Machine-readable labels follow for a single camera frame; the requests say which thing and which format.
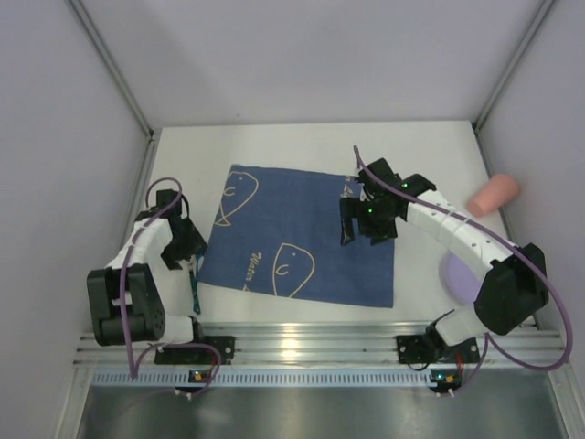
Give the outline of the blue plastic fork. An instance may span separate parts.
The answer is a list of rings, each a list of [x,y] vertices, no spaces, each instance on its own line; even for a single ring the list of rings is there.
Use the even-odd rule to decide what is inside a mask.
[[[189,279],[193,296],[193,311],[195,312],[196,315],[201,314],[200,302],[198,297],[199,260],[200,260],[199,256],[193,256],[188,263]]]

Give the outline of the blue whale print cloth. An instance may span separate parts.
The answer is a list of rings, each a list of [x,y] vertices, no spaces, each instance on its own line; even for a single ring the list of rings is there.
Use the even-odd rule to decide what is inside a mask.
[[[234,165],[199,281],[257,294],[340,305],[394,305],[394,243],[363,236],[344,246],[339,201],[359,195],[349,176]]]

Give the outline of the purple plastic plate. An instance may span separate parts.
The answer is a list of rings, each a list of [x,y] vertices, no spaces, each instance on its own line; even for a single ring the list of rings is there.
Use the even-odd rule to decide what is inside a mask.
[[[447,253],[440,265],[441,284],[459,304],[472,304],[477,298],[482,282],[455,254]]]

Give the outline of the pink plastic cup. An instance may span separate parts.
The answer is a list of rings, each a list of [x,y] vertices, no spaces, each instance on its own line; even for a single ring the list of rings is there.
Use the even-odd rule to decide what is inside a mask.
[[[513,177],[497,174],[467,201],[466,208],[476,218],[481,218],[502,208],[517,198],[520,192],[520,185]]]

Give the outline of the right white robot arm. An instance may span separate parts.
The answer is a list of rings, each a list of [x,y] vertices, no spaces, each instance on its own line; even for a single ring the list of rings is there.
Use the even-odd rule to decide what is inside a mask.
[[[536,245],[520,248],[475,227],[419,174],[371,178],[361,171],[356,181],[360,195],[339,202],[342,244],[357,235],[373,245],[393,240],[402,219],[457,256],[481,283],[473,303],[427,326],[425,337],[434,347],[454,347],[485,333],[505,336],[548,303],[544,254]]]

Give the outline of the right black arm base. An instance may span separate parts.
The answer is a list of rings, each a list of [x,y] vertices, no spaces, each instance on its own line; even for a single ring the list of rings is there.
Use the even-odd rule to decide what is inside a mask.
[[[426,335],[396,336],[399,364],[420,368],[438,364],[474,364],[480,359],[475,338],[449,347]]]

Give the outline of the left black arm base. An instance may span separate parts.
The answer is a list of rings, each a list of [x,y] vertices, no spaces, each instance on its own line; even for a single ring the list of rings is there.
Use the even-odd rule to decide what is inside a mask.
[[[226,365],[235,354],[236,338],[233,336],[204,336],[203,343],[215,348],[220,356],[209,348],[162,348],[154,355],[156,365]]]

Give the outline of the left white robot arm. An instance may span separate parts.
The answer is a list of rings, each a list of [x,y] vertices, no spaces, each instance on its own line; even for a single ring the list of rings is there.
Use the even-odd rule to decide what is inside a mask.
[[[94,337],[101,346],[132,342],[183,344],[198,338],[189,270],[207,243],[189,218],[186,197],[156,192],[130,239],[109,264],[87,276]]]

